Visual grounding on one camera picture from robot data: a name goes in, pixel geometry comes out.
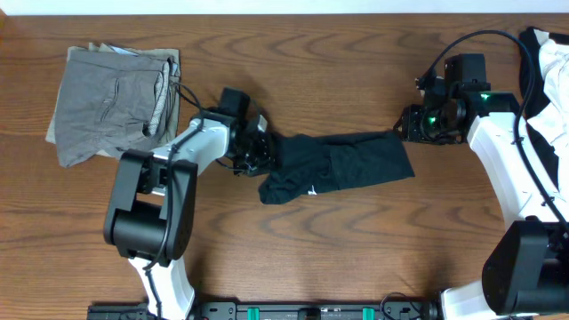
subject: green clip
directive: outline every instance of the green clip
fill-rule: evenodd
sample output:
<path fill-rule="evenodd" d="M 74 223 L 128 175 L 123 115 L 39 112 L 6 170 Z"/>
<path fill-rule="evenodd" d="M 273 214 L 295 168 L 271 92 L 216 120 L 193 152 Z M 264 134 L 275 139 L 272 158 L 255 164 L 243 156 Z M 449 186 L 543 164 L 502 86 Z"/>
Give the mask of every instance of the green clip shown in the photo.
<path fill-rule="evenodd" d="M 375 318 L 375 310 L 373 308 L 364 308 L 364 320 L 373 320 Z"/>
<path fill-rule="evenodd" d="M 259 308 L 247 309 L 247 320 L 259 320 Z"/>

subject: folded gray pants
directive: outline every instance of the folded gray pants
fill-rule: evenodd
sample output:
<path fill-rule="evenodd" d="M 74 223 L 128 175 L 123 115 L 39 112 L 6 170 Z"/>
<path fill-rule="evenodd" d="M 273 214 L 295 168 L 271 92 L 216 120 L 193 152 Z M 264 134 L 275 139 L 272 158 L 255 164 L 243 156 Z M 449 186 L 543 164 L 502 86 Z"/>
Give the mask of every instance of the folded gray pants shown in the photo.
<path fill-rule="evenodd" d="M 148 124 L 156 105 L 155 84 L 165 60 L 73 51 L 55 113 L 60 165 L 85 161 L 99 150 L 119 157 L 128 148 L 151 150 L 164 134 L 167 104 L 156 134 Z"/>

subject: pants pocket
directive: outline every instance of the pants pocket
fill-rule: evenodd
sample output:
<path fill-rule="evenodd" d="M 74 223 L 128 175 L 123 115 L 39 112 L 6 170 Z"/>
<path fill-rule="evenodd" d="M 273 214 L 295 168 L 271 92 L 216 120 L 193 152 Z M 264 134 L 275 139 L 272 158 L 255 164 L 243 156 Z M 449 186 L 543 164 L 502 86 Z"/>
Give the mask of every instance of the pants pocket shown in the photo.
<path fill-rule="evenodd" d="M 116 104 L 116 98 L 118 97 L 118 78 L 112 78 L 108 81 L 108 89 L 107 89 L 107 96 L 101 102 L 98 116 L 95 119 L 98 119 L 100 122 L 104 121 L 107 116 L 112 114 L 112 108 Z"/>

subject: wood grain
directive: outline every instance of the wood grain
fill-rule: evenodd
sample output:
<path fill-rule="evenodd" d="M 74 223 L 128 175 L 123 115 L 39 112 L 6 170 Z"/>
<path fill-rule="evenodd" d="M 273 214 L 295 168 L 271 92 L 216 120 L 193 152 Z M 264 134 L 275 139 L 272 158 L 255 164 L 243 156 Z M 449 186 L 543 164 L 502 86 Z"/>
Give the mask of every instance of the wood grain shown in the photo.
<path fill-rule="evenodd" d="M 243 89 L 285 135 L 388 129 L 421 102 L 413 79 L 483 28 L 566 32 L 568 15 L 11 17 L 0 43 L 0 318 L 79 319 L 93 302 L 145 298 L 102 225 L 116 160 L 59 167 L 44 141 L 67 48 L 178 48 L 206 105 Z M 517 48 L 480 36 L 493 88 L 517 92 Z M 180 131 L 195 111 L 182 105 Z M 188 274 L 202 293 L 258 300 L 421 296 L 480 277 L 504 232 L 468 146 L 406 144 L 416 178 L 266 206 L 264 177 L 208 168 L 198 181 Z"/>

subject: black garment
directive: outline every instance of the black garment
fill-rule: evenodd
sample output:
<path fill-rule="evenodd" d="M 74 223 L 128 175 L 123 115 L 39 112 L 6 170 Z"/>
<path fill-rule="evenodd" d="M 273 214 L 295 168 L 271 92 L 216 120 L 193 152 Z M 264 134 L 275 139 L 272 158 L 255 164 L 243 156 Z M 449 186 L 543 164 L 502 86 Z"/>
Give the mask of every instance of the black garment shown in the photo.
<path fill-rule="evenodd" d="M 543 78 L 541 77 L 540 68 L 540 43 L 537 41 L 535 35 L 534 27 L 529 27 L 526 31 L 519 35 L 520 41 L 525 44 L 527 50 L 532 55 L 532 64 L 535 69 L 535 81 L 533 82 L 533 98 L 529 100 L 527 106 L 525 107 L 525 116 L 529 119 L 533 116 L 537 116 L 540 112 L 545 109 L 549 104 L 549 98 L 543 92 Z M 569 36 L 549 33 L 549 39 L 553 39 L 558 44 L 569 44 Z M 524 54 L 522 55 L 522 65 L 519 72 L 519 87 L 522 94 L 525 94 L 527 87 L 529 85 L 529 68 L 527 67 L 527 62 Z M 559 168 L 559 157 L 555 154 L 555 149 L 548 144 L 548 142 L 543 138 L 543 136 L 534 130 L 531 125 L 528 125 L 528 134 L 530 136 L 530 141 L 532 142 L 533 148 L 537 153 L 538 157 L 551 178 L 553 184 L 558 188 L 558 168 Z"/>
<path fill-rule="evenodd" d="M 279 169 L 259 187 L 264 204 L 284 204 L 319 193 L 414 177 L 401 140 L 393 132 L 312 138 L 274 137 Z"/>

